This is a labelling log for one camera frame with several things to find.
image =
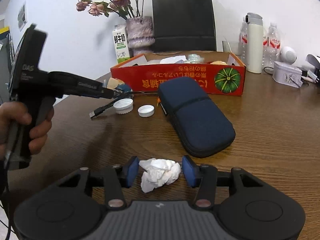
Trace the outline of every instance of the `pumpkin illustration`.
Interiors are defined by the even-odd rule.
[[[228,67],[217,73],[214,82],[217,89],[227,94],[236,91],[240,86],[240,79],[240,73],[236,69]]]

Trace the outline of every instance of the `red cardboard box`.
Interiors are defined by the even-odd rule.
[[[203,64],[157,64],[167,57],[198,54]],[[227,65],[210,62],[224,61]],[[113,78],[122,80],[133,91],[156,91],[168,79],[187,76],[195,79],[209,94],[241,96],[244,89],[245,65],[232,53],[216,51],[183,51],[146,53],[111,68]]]

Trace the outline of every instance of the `human hand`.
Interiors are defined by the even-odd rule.
[[[38,126],[30,130],[30,138],[32,141],[29,143],[31,154],[38,154],[45,141],[47,140],[47,132],[51,129],[51,119],[53,117],[53,108],[49,111],[46,120]],[[10,122],[17,121],[19,124],[28,125],[31,123],[32,117],[28,113],[27,107],[21,102],[3,103],[0,106],[0,160],[4,158],[7,133]]]

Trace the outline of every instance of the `flower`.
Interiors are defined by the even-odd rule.
[[[118,11],[119,7],[127,7],[129,5],[128,0],[113,0],[112,2],[109,3],[111,9]]]
[[[102,4],[96,4],[94,2],[88,12],[93,16],[99,16],[102,15],[102,13],[105,13],[105,10]]]
[[[76,4],[78,12],[84,11],[87,6],[89,6],[89,2],[87,1],[80,1]]]

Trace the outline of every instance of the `gray ribbed panel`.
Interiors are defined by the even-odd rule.
[[[99,228],[83,240],[235,240],[209,212],[186,201],[134,201],[110,212]]]

